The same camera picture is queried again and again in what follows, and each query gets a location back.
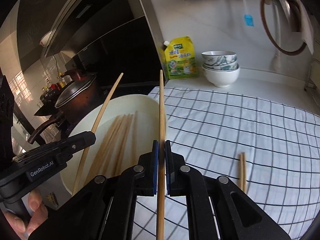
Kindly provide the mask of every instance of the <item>screw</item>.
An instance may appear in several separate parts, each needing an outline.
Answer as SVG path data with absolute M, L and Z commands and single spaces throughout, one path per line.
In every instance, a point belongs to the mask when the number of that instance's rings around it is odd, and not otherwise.
M 94 182 L 97 184 L 100 184 L 102 182 L 104 182 L 104 177 L 103 176 L 97 176 L 94 178 Z
M 186 165 L 183 165 L 180 167 L 180 170 L 182 172 L 189 172 L 190 171 L 190 167 L 189 166 L 186 166 Z
M 227 184 L 229 182 L 229 179 L 226 176 L 219 177 L 219 182 L 222 184 Z
M 143 171 L 143 166 L 141 166 L 141 165 L 136 165 L 136 166 L 133 167 L 133 170 L 134 170 L 135 172 L 141 172 L 141 171 Z

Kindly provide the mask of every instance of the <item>checkered cloth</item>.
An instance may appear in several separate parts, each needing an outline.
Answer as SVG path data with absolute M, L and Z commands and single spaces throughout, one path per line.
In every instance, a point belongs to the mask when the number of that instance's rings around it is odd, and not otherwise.
M 203 175 L 237 183 L 246 153 L 247 195 L 299 239 L 320 209 L 320 117 L 268 100 L 164 89 L 166 139 Z M 149 96 L 158 100 L 159 88 Z M 132 239 L 155 239 L 156 196 L 138 197 Z M 188 239 L 185 197 L 165 198 L 165 240 Z

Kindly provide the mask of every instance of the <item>bamboo chopstick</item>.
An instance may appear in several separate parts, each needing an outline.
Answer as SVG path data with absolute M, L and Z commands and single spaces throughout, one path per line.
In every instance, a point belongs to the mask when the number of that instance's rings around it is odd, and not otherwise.
M 240 169 L 239 169 L 239 188 L 246 193 L 246 161 L 245 161 L 245 153 L 239 154 L 239 161 L 240 161 Z
M 247 193 L 247 168 L 246 168 L 246 161 L 245 161 L 245 153 L 242 153 L 242 162 L 243 162 L 243 170 L 242 170 L 242 191 Z
M 116 90 L 116 87 L 118 86 L 121 78 L 123 76 L 123 73 L 120 74 L 120 76 L 118 77 L 118 79 L 116 80 L 116 82 L 114 83 L 113 87 L 111 88 L 106 100 L 104 101 L 99 113 L 98 113 L 98 116 L 96 118 L 96 120 L 94 121 L 94 124 L 92 126 L 92 129 L 91 131 L 93 133 L 96 132 L 97 128 L 98 128 L 98 125 L 100 123 L 100 120 L 102 118 L 102 115 L 114 93 L 114 91 Z M 87 159 L 87 155 L 88 155 L 88 152 L 89 152 L 89 148 L 90 147 L 87 147 L 84 149 L 83 153 L 82 153 L 82 156 L 81 156 L 81 159 L 80 159 L 80 163 L 79 163 L 79 167 L 78 167 L 78 171 L 77 171 L 77 174 L 76 174 L 76 180 L 75 180 L 75 184 L 73 186 L 73 191 L 72 191 L 72 196 L 74 196 L 77 192 L 78 192 L 78 188 L 79 188 L 79 183 L 80 183 L 80 178 L 81 178 L 81 175 L 82 175 L 82 171 L 83 171 L 83 167 L 84 167 L 84 163 L 85 163 L 85 160 Z
M 106 149 L 106 152 L 105 152 L 105 159 L 104 159 L 104 162 L 102 162 L 102 167 L 100 169 L 100 174 L 102 175 L 106 175 L 107 173 L 107 170 L 109 168 L 109 165 L 111 165 L 111 159 L 113 157 L 113 153 L 116 149 L 116 151 L 118 151 L 119 147 L 117 147 L 117 141 L 118 141 L 118 138 L 119 138 L 119 134 L 121 133 L 121 130 L 123 129 L 123 126 L 125 125 L 126 123 L 126 120 L 127 120 L 127 115 L 123 115 L 120 119 L 120 122 L 118 124 L 118 126 L 115 128 L 115 132 L 114 132 L 114 135 L 113 137 L 110 138 L 110 141 L 109 141 L 109 144 L 108 144 L 108 148 Z
M 87 179 L 85 180 L 85 185 L 97 175 L 101 163 L 103 163 L 103 160 L 105 159 L 105 153 L 108 148 L 108 145 L 110 144 L 110 139 L 114 136 L 116 127 L 119 126 L 120 122 L 120 116 L 118 115 L 110 125 L 106 134 L 104 135 L 100 148 L 91 164 L 89 173 L 87 175 Z
M 165 140 L 164 90 L 163 90 L 163 74 L 162 74 L 162 70 L 160 70 L 159 162 L 158 162 L 156 240 L 164 240 L 164 183 L 165 183 L 164 140 Z
M 131 152 L 131 166 L 136 162 L 137 156 L 137 137 L 138 137 L 138 111 L 134 113 L 133 127 L 132 127 L 132 152 Z
M 121 174 L 121 165 L 122 165 L 122 161 L 123 161 L 123 157 L 124 157 L 124 150 L 125 150 L 125 147 L 127 144 L 128 134 L 129 134 L 131 124 L 132 124 L 132 119 L 133 119 L 133 114 L 129 114 L 129 118 L 128 118 L 128 121 L 125 126 L 125 130 L 124 130 L 124 136 L 122 137 L 122 140 L 120 141 L 120 150 L 117 153 L 118 159 L 116 162 L 116 171 L 115 171 L 114 176 L 118 176 Z

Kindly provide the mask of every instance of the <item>round pot lid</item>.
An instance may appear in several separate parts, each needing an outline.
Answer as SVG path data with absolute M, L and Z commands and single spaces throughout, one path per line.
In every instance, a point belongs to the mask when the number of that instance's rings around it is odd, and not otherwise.
M 59 108 L 66 103 L 68 103 L 70 100 L 75 98 L 78 94 L 80 94 L 83 90 L 87 89 L 91 86 L 93 81 L 96 79 L 95 74 L 90 74 L 84 76 L 81 80 L 74 81 L 72 84 L 70 84 L 59 96 L 55 107 Z

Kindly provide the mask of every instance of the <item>kitchen counter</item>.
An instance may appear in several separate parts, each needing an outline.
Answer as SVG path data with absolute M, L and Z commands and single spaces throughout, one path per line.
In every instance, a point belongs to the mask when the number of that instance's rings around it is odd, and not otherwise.
M 310 95 L 304 91 L 304 82 L 284 75 L 270 72 L 242 69 L 238 80 L 227 88 L 215 87 L 202 73 L 198 78 L 169 80 L 167 88 L 181 87 L 201 90 L 228 92 L 271 100 L 276 103 L 297 107 L 313 114 L 320 110 Z

